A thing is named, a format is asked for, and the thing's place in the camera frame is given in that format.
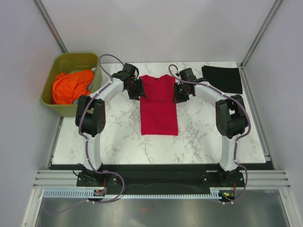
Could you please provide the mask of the magenta red t shirt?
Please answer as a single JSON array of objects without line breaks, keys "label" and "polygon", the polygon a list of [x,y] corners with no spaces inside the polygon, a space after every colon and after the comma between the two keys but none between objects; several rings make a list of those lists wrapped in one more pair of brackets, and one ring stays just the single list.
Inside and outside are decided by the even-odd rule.
[{"label": "magenta red t shirt", "polygon": [[175,79],[141,76],[146,97],[140,98],[142,135],[178,135],[177,107],[174,102]]}]

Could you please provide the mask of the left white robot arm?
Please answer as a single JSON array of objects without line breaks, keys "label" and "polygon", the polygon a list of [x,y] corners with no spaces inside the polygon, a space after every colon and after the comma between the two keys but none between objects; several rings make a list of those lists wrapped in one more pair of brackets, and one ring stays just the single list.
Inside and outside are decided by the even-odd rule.
[{"label": "left white robot arm", "polygon": [[101,172],[100,136],[106,126],[106,105],[117,95],[127,91],[130,100],[146,97],[139,70],[132,64],[125,63],[123,69],[109,76],[110,80],[99,90],[88,96],[80,96],[77,104],[75,124],[85,142],[86,169],[91,170],[87,180],[93,186],[104,181]]}]

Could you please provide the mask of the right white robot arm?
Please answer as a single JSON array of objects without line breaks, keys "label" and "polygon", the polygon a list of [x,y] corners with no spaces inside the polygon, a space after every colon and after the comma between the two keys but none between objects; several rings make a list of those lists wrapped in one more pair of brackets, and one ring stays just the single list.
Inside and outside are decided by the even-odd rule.
[{"label": "right white robot arm", "polygon": [[240,164],[237,161],[239,139],[245,137],[251,129],[248,113],[240,95],[228,96],[210,85],[204,78],[196,78],[191,68],[177,71],[171,75],[178,81],[174,84],[174,102],[183,103],[190,96],[202,98],[215,108],[215,123],[222,135],[222,151],[217,174],[217,181],[228,186],[234,180],[231,171]]}]

